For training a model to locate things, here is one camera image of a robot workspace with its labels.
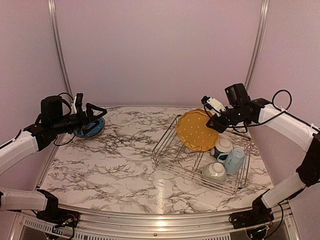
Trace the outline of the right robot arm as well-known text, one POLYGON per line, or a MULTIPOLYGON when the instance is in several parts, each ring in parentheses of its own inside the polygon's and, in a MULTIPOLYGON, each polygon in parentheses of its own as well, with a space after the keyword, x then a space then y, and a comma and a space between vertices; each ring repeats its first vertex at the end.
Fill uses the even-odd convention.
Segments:
POLYGON ((266 126, 297 144, 305 157, 295 173, 266 191, 252 203, 247 219, 252 224, 263 220, 272 207, 295 197, 305 188, 320 181, 320 129, 279 108, 274 101, 264 98, 251 99, 242 83, 225 88, 229 106, 213 97, 204 96, 201 103, 205 111, 211 111, 207 127, 223 133, 228 128, 253 128, 266 126))

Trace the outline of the blue polka dot plate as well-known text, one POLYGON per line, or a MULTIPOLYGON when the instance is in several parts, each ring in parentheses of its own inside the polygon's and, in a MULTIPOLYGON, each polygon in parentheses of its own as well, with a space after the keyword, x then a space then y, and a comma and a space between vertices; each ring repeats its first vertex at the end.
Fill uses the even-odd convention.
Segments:
POLYGON ((93 138, 97 136, 105 126, 105 120, 101 117, 98 120, 91 122, 85 126, 81 131, 74 131, 74 135, 78 138, 93 138))

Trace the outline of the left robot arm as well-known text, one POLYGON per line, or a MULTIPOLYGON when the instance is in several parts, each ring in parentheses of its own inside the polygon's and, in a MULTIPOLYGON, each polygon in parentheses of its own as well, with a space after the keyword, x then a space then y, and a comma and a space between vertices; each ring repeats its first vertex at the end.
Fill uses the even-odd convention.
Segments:
MULTIPOLYGON (((27 126, 0 147, 0 172, 4 173, 24 158, 42 151, 58 135, 75 134, 92 138, 104 128, 107 110, 91 103, 82 107, 83 94, 78 93, 72 103, 61 94, 44 98, 35 123, 27 126)), ((1 188, 1 211, 33 210, 39 219, 60 222, 67 213, 58 207, 59 200, 43 189, 33 191, 1 188)))

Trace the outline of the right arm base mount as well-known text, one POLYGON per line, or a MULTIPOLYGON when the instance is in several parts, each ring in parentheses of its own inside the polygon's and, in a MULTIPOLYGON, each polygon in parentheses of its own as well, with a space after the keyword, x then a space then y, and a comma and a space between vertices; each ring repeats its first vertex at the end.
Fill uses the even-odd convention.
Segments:
POLYGON ((254 211, 253 209, 234 212, 230 214, 228 218, 234 229, 249 228, 264 223, 271 223, 274 219, 271 210, 261 213, 254 211))

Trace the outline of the yellow polka dot plate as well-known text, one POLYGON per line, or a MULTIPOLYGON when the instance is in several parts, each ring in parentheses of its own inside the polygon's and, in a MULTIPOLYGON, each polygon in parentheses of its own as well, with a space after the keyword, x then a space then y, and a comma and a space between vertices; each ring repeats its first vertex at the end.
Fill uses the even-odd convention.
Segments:
POLYGON ((209 116, 203 109, 197 108, 185 112, 176 125, 179 140, 195 152, 206 152, 215 147, 219 133, 207 127, 209 116))

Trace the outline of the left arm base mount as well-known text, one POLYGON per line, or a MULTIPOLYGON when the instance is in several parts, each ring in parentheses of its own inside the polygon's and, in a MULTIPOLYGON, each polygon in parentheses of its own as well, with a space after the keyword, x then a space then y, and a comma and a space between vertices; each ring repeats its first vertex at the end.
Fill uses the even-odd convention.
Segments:
POLYGON ((40 220, 56 225, 56 228, 74 227, 79 222, 80 213, 78 211, 59 208, 57 212, 49 213, 48 211, 38 211, 36 217, 40 220))

